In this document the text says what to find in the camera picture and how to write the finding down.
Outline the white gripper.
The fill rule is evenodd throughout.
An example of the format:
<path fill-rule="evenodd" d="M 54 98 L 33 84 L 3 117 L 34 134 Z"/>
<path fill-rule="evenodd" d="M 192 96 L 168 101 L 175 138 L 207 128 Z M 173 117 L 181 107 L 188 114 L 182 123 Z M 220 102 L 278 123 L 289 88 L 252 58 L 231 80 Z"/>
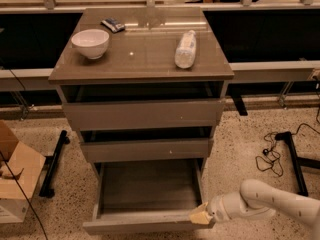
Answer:
<path fill-rule="evenodd" d="M 215 222 L 227 222 L 236 218 L 260 220 L 271 218 L 276 211 L 269 207 L 251 207 L 239 192 L 232 192 L 214 197 L 189 213 L 193 224 L 209 225 Z"/>

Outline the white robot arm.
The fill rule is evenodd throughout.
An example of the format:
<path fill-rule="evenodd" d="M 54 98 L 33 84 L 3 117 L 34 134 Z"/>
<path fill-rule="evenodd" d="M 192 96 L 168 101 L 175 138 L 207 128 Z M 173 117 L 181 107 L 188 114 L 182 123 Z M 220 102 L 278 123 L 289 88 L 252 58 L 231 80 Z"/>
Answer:
<path fill-rule="evenodd" d="M 209 225 L 235 218 L 263 219 L 276 212 L 312 229 L 311 240 L 320 240 L 320 201 L 274 188 L 256 179 L 244 180 L 238 191 L 215 196 L 189 213 L 192 224 Z"/>

